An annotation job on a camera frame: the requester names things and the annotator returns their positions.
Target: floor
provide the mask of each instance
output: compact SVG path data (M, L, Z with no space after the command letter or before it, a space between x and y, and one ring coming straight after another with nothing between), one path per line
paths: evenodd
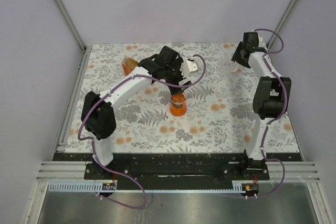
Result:
M237 44L96 44L93 45L75 115L69 130L67 153L90 153L90 141L78 141L83 99L89 91L99 93L123 75L125 56L137 61L158 53L167 45L182 56L200 54L206 60L206 75L188 88L187 113L178 118L169 112L170 93L154 83L140 91L116 113L117 129L111 148L114 153L237 153L251 140L255 114L252 99L258 78L251 69L239 67L232 72L228 64ZM200 71L192 73L195 81ZM288 115L275 125L266 149L273 153L297 153L298 144Z
M261 184L261 194L273 189ZM116 193L111 197L134 205L142 195ZM48 192L40 224L171 224L171 223L318 223L303 184L284 184L281 191L263 199L232 199L223 194L149 194L144 210L132 210L99 200L94 194Z

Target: gray wall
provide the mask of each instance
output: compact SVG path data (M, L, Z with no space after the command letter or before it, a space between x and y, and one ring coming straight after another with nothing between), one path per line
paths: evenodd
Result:
M318 166L336 219L335 31L336 0L300 0L281 33L285 49L274 59L292 79L293 121L307 160Z
M230 42L275 28L289 0L63 0L93 43Z
M0 8L0 222L12 224L50 158L80 50L53 0Z

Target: orange jar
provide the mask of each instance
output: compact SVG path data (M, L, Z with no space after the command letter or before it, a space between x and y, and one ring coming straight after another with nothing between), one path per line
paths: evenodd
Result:
M169 110L174 116L182 116L187 112L187 104L185 103L186 97L182 94L171 96Z

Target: floral tablecloth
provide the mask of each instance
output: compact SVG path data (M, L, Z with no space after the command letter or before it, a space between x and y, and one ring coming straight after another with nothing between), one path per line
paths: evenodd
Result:
M180 52L181 56L202 55L206 60L206 75L199 84L185 91L187 113L180 118L170 113L170 92L162 84L154 83L129 99L116 112L112 151L233 153L244 150L254 129L252 99L258 78L251 69L239 67L230 72L225 67L238 44L96 44L92 47L77 102L67 153L92 152L90 141L77 140L85 95L91 90L99 93L124 78L121 67L124 56L140 61L159 53L164 45ZM202 70L202 62L197 61ZM201 70L188 79L195 81ZM287 115L275 125L266 150L299 152Z

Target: robotic arm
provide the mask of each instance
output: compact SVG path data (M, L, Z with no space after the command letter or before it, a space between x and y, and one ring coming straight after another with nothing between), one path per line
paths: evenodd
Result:
M254 173L264 170L266 167L264 158L266 152L263 146L267 145L271 136L274 127L271 122L281 115L284 107L287 110L291 80L283 77L275 70L269 58L264 56L266 52L266 45L262 42L262 38L256 32L249 32L244 33L243 41L239 43L232 57L232 61L244 67L252 68L259 78L259 84L253 99L256 123L251 141L244 151L244 158L239 164L241 173L245 173L247 170ZM285 104L285 93L276 75L285 86L287 104Z
M163 79L167 83L178 86L179 82L184 80L189 73L197 70L198 65L193 59L181 57L178 52L164 46L159 54L141 60L138 66L117 85L100 94L89 92L85 96L81 115L82 121L84 121L91 108L103 97L106 97L90 113L85 123L85 129L90 132L95 142L96 154L100 163L106 166L113 160L110 141L111 134L117 126L114 117L115 110L138 91L153 84L154 81L151 78ZM189 84L191 84L190 81L186 82L183 86ZM182 93L185 89L186 87L169 86L171 95Z

